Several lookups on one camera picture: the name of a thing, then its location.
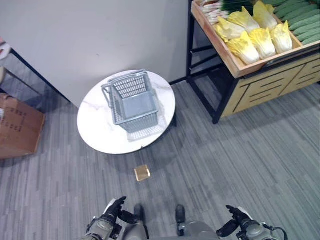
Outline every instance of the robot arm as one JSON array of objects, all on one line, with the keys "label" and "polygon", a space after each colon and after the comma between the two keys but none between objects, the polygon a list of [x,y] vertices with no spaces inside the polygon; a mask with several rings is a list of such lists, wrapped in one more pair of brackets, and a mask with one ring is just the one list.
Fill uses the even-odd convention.
[{"label": "robot arm", "polygon": [[101,217],[94,217],[87,226],[86,235],[82,240],[107,240],[108,238],[117,239],[122,227],[116,224],[117,217],[121,214],[122,205],[127,197],[112,200],[106,207]]}]

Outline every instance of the brown cardboard box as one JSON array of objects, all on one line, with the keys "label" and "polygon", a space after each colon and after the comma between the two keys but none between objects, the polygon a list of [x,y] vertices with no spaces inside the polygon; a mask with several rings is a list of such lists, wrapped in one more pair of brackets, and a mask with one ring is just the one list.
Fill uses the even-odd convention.
[{"label": "brown cardboard box", "polygon": [[0,159],[37,151],[45,115],[19,100],[0,93]]}]

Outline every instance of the gray shopping basket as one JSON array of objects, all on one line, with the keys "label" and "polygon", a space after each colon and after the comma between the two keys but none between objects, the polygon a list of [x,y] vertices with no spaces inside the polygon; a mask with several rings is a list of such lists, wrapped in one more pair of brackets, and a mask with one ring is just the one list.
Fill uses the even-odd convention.
[{"label": "gray shopping basket", "polygon": [[158,124],[156,99],[146,70],[113,78],[101,88],[115,125],[134,133]]}]

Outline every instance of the white marble tabletop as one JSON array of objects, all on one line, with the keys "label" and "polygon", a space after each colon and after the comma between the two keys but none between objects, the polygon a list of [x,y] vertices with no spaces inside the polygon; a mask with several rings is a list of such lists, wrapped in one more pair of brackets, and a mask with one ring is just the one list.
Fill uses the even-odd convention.
[{"label": "white marble tabletop", "polygon": [[169,83],[161,76],[148,71],[148,76],[158,99],[158,125],[135,133],[127,133],[114,125],[112,112],[102,93],[101,86],[108,80],[134,70],[119,72],[94,86],[80,105],[77,126],[82,139],[93,149],[106,154],[127,154],[140,150],[157,140],[171,123],[176,99]]}]

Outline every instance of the gray carpet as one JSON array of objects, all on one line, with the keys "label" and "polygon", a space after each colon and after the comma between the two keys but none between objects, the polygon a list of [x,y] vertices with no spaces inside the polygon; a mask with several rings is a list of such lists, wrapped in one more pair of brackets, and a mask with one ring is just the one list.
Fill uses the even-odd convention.
[{"label": "gray carpet", "polygon": [[[144,205],[153,237],[175,236],[177,204],[185,206],[187,219],[215,230],[231,219],[228,204],[283,227],[290,240],[320,239],[320,85],[213,125],[181,82],[173,87],[177,127],[138,152],[109,155],[81,139],[75,106],[14,56],[0,65],[44,97],[28,97],[22,87],[17,93],[10,79],[6,91],[46,113],[38,152],[0,161],[1,239],[79,239],[92,216],[121,196],[128,196],[126,210]],[[137,182],[134,168],[143,164],[151,178]]]}]

